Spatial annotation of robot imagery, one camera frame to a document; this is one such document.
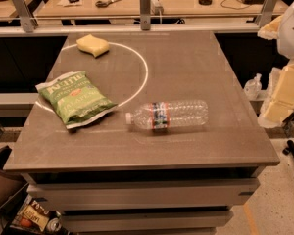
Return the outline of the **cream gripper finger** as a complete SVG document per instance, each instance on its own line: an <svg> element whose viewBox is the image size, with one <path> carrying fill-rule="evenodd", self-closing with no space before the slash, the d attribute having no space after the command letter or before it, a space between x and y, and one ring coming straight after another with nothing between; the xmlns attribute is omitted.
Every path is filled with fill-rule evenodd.
<svg viewBox="0 0 294 235"><path fill-rule="evenodd" d="M270 23L261 27L257 35L266 40L273 40L278 38L278 30L282 20L282 16L276 17Z"/></svg>
<svg viewBox="0 0 294 235"><path fill-rule="evenodd" d="M264 128L282 126L294 112L294 61L283 69L273 68L269 75L266 98L261 106L258 124Z"/></svg>

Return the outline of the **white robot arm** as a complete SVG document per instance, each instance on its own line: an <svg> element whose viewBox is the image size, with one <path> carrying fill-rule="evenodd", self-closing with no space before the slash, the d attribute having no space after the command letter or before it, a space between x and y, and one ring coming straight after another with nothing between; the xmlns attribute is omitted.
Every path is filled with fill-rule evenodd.
<svg viewBox="0 0 294 235"><path fill-rule="evenodd" d="M261 107L258 124L275 128L294 112L294 2L282 16L261 27L258 36L277 40L277 50L289 63L269 80L268 97Z"/></svg>

